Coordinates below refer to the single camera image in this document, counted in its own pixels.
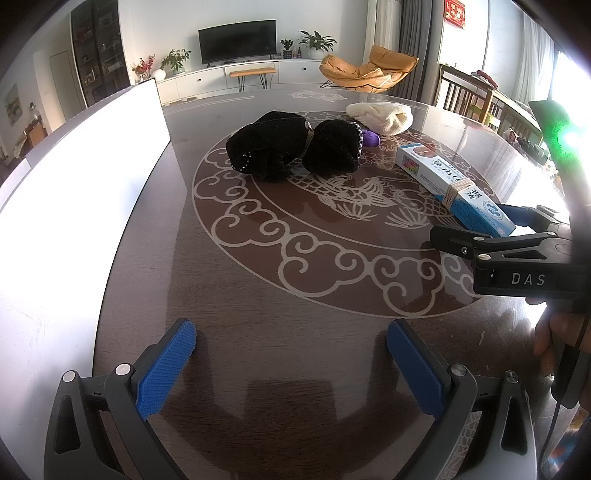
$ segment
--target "purple toy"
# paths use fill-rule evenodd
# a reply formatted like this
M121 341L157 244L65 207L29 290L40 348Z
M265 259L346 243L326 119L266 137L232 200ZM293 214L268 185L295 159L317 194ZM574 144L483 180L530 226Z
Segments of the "purple toy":
M363 146L377 147L380 143L379 135L371 130L362 130L363 132Z

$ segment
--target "box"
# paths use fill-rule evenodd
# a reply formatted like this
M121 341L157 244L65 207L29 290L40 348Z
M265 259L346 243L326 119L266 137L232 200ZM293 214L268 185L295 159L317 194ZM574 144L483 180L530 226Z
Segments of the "box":
M447 160L421 144L398 147L395 161L440 202L450 184L467 178ZM460 192L450 211L468 230L488 233L493 237L509 236L515 230L505 212L476 185Z

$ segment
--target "white cloth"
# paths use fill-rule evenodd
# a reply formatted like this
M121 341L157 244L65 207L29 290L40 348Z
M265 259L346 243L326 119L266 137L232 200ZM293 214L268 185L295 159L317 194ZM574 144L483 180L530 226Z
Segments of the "white cloth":
M398 135L413 124L410 107L400 103L352 103L346 112L378 135Z
M369 61L371 47L378 45L398 51L402 0L368 0L363 63Z

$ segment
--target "black cable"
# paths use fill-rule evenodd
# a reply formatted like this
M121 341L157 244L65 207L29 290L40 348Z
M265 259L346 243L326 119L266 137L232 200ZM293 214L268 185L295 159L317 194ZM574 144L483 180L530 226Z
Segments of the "black cable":
M583 324L581 325L581 330L579 331L579 336L577 337L577 342L574 344L574 348L576 350L580 349L581 343L583 342L585 332L587 331L587 325L589 324L589 317L591 317L591 304L587 308L587 312L585 313L585 317L583 319ZM577 362L574 362L573 365L569 369L569 374L568 374L569 382L573 376L574 368L576 367L576 365L577 365ZM552 421L550 422L550 429L548 430L548 435L546 436L546 440L544 441L544 446L542 447L542 450L540 451L540 457L538 458L538 473L544 479L545 479L545 476L541 471L542 460L544 458L544 454L546 452L546 449L548 448L548 444L550 443L550 438L552 437L552 434L554 432L554 427L556 426L556 420L558 419L558 414L560 413L560 405L562 403L563 395L561 395L560 398L556 400L556 407L554 408L554 414L552 415Z

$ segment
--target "black cloth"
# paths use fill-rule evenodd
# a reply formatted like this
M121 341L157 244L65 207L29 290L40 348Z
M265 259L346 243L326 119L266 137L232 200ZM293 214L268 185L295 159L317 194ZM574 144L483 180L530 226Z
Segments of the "black cloth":
M304 153L307 138L303 116L273 111L233 134L226 150L234 170L264 181L281 181L291 175L289 164ZM318 175L352 173L359 168L362 144L361 128L356 123L325 120L314 129L301 162Z

